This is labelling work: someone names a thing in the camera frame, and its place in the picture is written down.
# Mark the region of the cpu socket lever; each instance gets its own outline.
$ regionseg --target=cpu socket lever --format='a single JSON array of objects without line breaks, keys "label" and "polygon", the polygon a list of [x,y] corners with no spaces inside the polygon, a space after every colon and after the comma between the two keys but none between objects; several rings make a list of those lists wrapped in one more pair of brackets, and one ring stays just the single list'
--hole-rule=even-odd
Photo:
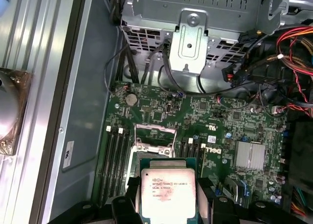
[{"label": "cpu socket lever", "polygon": [[[158,130],[165,133],[173,134],[173,142],[169,143],[168,146],[158,146],[158,145],[151,145],[148,143],[143,143],[141,139],[137,135],[138,129],[144,129],[144,130]],[[136,152],[144,152],[144,153],[153,153],[161,156],[165,156],[168,158],[175,157],[175,140],[176,140],[177,130],[176,129],[168,129],[163,126],[158,125],[142,125],[142,124],[135,124],[134,126],[134,144],[131,147],[128,167],[127,167],[127,173],[126,173],[126,183],[125,188],[127,190],[128,188],[128,180],[131,175],[131,168],[133,163],[133,157],[134,153]]]}]

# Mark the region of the heatsink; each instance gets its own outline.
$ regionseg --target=heatsink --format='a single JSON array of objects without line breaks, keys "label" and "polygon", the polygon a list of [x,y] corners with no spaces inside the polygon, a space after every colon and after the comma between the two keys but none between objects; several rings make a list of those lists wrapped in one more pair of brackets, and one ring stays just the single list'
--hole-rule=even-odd
[{"label": "heatsink", "polygon": [[264,156],[265,145],[238,141],[234,164],[239,168],[263,170]]}]

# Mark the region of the yellow wire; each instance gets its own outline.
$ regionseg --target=yellow wire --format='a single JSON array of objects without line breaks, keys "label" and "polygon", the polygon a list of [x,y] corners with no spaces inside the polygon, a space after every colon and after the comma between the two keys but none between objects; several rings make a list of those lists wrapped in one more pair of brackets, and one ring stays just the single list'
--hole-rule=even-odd
[{"label": "yellow wire", "polygon": [[291,204],[294,206],[295,209],[299,210],[299,211],[302,212],[302,213],[305,213],[302,209],[300,209],[298,206],[296,206],[296,205],[294,204],[294,202],[291,202]]},{"label": "yellow wire", "polygon": [[291,34],[291,35],[288,35],[288,36],[284,37],[283,40],[285,40],[285,39],[287,39],[287,38],[290,38],[290,37],[296,37],[296,36],[306,35],[306,34],[311,34],[311,33],[313,33],[313,31],[298,32],[298,33],[294,33],[294,34]]}]

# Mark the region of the screw hole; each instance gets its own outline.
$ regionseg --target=screw hole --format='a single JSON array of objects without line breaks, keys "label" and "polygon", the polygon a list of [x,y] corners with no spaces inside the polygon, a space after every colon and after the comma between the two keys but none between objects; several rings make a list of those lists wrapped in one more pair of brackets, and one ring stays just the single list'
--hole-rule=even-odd
[{"label": "screw hole", "polygon": [[88,208],[91,208],[90,204],[86,204],[86,205],[83,206],[83,209],[88,209]]}]

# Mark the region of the black ram slot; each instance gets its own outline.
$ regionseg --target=black ram slot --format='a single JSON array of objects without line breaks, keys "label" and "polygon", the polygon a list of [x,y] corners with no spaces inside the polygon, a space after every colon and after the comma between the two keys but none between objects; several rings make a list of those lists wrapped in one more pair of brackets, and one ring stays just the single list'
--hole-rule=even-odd
[{"label": "black ram slot", "polygon": [[110,197],[113,197],[114,196],[114,192],[115,192],[115,185],[116,185],[116,180],[117,180],[117,172],[118,172],[118,166],[119,166],[119,161],[122,159],[121,158],[121,150],[122,150],[122,147],[123,147],[123,143],[124,143],[124,135],[123,134],[119,134],[119,139],[118,139],[118,143],[117,143],[117,146],[116,146],[116,149],[115,149],[115,162],[114,162],[114,166],[113,166],[113,169],[112,169],[112,186],[111,186],[111,189],[110,189]]},{"label": "black ram slot", "polygon": [[182,158],[183,157],[183,151],[184,151],[184,147],[186,145],[186,142],[185,141],[181,141],[180,143],[180,148],[179,148],[179,158]]},{"label": "black ram slot", "polygon": [[194,152],[193,152],[193,157],[196,158],[197,160],[197,164],[199,163],[199,158],[200,158],[200,154],[199,154],[199,151],[200,151],[200,143],[195,143],[194,144]]},{"label": "black ram slot", "polygon": [[107,142],[106,142],[106,151],[105,151],[105,159],[103,162],[103,168],[102,168],[102,182],[101,182],[101,187],[100,187],[100,192],[101,192],[101,196],[99,197],[99,201],[100,203],[103,201],[102,200],[102,196],[103,196],[103,191],[105,188],[105,183],[104,183],[104,179],[105,179],[105,171],[108,170],[108,158],[109,158],[109,150],[110,150],[110,145],[112,143],[112,141],[114,140],[115,134],[113,134],[112,132],[108,133],[107,135]]},{"label": "black ram slot", "polygon": [[114,146],[116,143],[117,133],[113,132],[111,135],[112,139],[107,145],[107,153],[106,153],[106,159],[105,159],[105,170],[103,171],[103,197],[102,201],[103,203],[106,202],[108,198],[108,186],[109,186],[109,178],[112,170],[112,162],[113,162],[113,152],[114,152]]},{"label": "black ram slot", "polygon": [[189,147],[191,145],[189,143],[186,143],[185,146],[184,146],[184,151],[183,151],[183,158],[187,158],[188,157],[188,152],[189,152]]},{"label": "black ram slot", "polygon": [[124,178],[124,171],[125,171],[125,162],[128,152],[128,145],[129,145],[129,134],[125,134],[123,138],[122,148],[121,148],[121,159],[119,161],[118,166],[118,177],[117,177],[117,192],[116,195],[119,196],[121,192],[121,184]]},{"label": "black ram slot", "polygon": [[197,158],[196,149],[197,149],[197,143],[190,145],[190,154],[188,155],[189,158]]},{"label": "black ram slot", "polygon": [[121,143],[123,142],[123,135],[122,134],[118,134],[117,135],[117,140],[114,146],[114,151],[112,154],[112,160],[111,160],[111,169],[110,169],[110,174],[109,174],[109,181],[108,181],[108,198],[113,196],[114,193],[114,177],[115,177],[115,170],[117,167],[117,163],[118,163],[118,150],[121,147]]}]

